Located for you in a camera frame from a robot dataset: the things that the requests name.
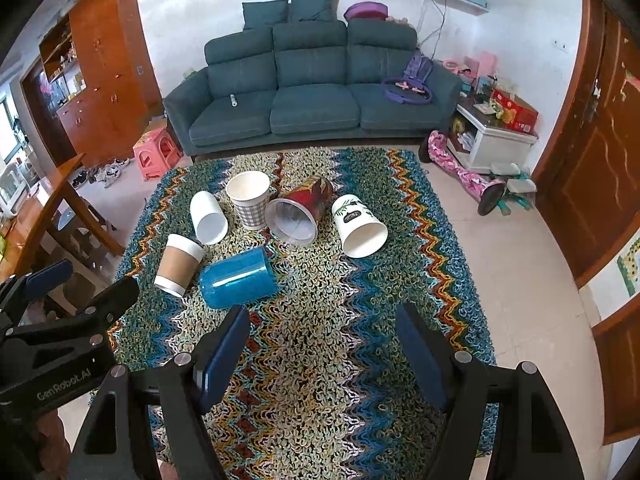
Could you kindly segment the brown sleeve paper coffee cup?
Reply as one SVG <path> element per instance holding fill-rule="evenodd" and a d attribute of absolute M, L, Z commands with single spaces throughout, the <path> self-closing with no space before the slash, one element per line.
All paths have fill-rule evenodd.
<path fill-rule="evenodd" d="M 169 234 L 154 285 L 171 296 L 182 298 L 203 257 L 204 249 L 198 243 L 178 234 Z"/>

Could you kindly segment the blue plastic cup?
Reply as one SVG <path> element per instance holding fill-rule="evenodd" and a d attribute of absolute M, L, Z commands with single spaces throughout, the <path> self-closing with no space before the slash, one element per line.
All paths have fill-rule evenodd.
<path fill-rule="evenodd" d="M 198 280 L 204 302 L 212 309 L 229 309 L 277 295 L 279 286 L 262 247 L 214 262 Z"/>

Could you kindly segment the grey checked paper cup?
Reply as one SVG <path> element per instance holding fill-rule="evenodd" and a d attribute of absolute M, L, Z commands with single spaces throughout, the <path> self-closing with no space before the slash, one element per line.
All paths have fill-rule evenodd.
<path fill-rule="evenodd" d="M 258 231 L 267 226 L 270 185 L 269 177 L 261 171 L 240 172 L 227 183 L 226 193 L 245 229 Z"/>

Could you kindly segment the red patterned clear cup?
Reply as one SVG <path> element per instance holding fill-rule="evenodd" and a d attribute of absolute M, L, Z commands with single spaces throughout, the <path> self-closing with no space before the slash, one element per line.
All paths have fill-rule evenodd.
<path fill-rule="evenodd" d="M 318 236 L 319 223 L 332 196 L 330 180 L 311 176 L 291 191 L 270 200 L 265 211 L 267 226 L 282 242 L 309 246 Z"/>

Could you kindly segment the white cup green leaf print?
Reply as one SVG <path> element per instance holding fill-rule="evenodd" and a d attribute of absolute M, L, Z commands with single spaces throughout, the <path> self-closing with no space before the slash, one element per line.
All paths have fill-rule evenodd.
<path fill-rule="evenodd" d="M 387 226 L 356 195 L 338 196 L 331 212 L 347 257 L 367 258 L 386 243 Z"/>

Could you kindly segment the pink plastic stool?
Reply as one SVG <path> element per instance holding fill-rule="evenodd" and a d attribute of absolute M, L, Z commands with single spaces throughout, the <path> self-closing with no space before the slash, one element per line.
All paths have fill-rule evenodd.
<path fill-rule="evenodd" d="M 166 128 L 147 131 L 134 144 L 134 160 L 145 181 L 163 177 L 180 159 L 182 151 Z"/>

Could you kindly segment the brown wooden cabinet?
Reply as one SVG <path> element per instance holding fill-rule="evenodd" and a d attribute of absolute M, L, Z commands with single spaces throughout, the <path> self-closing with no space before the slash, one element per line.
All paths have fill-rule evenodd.
<path fill-rule="evenodd" d="M 79 0 L 40 41 L 21 87 L 53 165 L 130 156 L 163 109 L 138 0 Z"/>

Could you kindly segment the brown wooden door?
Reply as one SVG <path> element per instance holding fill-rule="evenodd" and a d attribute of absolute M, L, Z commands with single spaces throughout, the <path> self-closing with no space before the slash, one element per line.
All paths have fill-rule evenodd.
<path fill-rule="evenodd" d="M 603 0 L 582 0 L 570 86 L 534 180 L 584 286 L 639 229 L 639 45 Z"/>

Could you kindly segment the colourful zigzag woven rug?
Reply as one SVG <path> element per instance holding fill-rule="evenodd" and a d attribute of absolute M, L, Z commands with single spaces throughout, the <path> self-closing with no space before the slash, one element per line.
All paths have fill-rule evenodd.
<path fill-rule="evenodd" d="M 262 248 L 279 290 L 253 302 L 250 336 L 224 400 L 205 426 L 232 479 L 417 479 L 444 424 L 416 385 L 395 330 L 398 304 L 418 307 L 428 326 L 485 363 L 495 350 L 480 297 L 444 208 L 410 151 L 305 148 L 209 159 L 165 174 L 149 197 L 119 276 L 132 276 L 138 302 L 112 331 L 116 358 L 132 370 L 190 351 L 218 326 L 191 286 L 183 298 L 154 278 L 168 236 L 194 233 L 189 205 L 200 191 L 224 197 L 230 178 L 268 174 L 278 192 L 311 176 L 360 198 L 388 229 L 385 245 L 347 257 L 330 216 L 307 247 L 232 221 L 206 248 L 213 263 Z"/>

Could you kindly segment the white side table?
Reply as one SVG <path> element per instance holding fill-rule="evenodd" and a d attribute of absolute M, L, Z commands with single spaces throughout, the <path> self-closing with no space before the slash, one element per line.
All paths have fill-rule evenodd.
<path fill-rule="evenodd" d="M 537 142 L 535 133 L 506 128 L 494 114 L 485 115 L 470 98 L 461 98 L 448 133 L 447 148 L 467 170 L 489 174 L 495 165 L 525 168 L 527 156 Z"/>

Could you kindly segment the pink hoverboard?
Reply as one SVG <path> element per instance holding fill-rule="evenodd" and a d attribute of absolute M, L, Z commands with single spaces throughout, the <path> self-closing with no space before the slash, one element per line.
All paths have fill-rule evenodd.
<path fill-rule="evenodd" d="M 419 158 L 424 164 L 432 162 L 450 177 L 455 178 L 477 202 L 477 213 L 486 216 L 493 211 L 506 192 L 506 182 L 501 179 L 488 180 L 464 168 L 447 148 L 447 137 L 433 130 L 421 143 Z"/>

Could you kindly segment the left teal cushion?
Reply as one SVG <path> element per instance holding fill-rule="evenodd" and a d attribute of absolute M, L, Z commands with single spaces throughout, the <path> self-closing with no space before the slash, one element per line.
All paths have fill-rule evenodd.
<path fill-rule="evenodd" d="M 243 2 L 244 30 L 268 28 L 288 21 L 288 0 Z"/>

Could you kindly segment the teal cushion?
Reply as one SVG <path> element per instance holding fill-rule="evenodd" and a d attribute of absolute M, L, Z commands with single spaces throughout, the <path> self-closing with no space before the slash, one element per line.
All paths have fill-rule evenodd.
<path fill-rule="evenodd" d="M 268 28 L 288 21 L 288 0 L 243 2 L 244 30 Z"/>
<path fill-rule="evenodd" d="M 332 22 L 334 0 L 291 0 L 288 16 L 291 22 Z"/>

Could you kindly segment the right teal cushion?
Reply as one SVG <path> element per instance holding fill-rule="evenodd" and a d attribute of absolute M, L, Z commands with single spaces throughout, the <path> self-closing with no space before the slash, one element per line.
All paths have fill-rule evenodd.
<path fill-rule="evenodd" d="M 291 0 L 288 16 L 291 22 L 332 22 L 334 0 Z"/>

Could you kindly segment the purple basket behind sofa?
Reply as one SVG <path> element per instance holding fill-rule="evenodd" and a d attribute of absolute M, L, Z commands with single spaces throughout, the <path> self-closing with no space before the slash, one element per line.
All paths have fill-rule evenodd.
<path fill-rule="evenodd" d="M 344 13 L 346 21 L 356 20 L 356 18 L 370 18 L 370 20 L 386 21 L 388 18 L 388 7 L 382 2 L 360 1 L 352 4 Z"/>

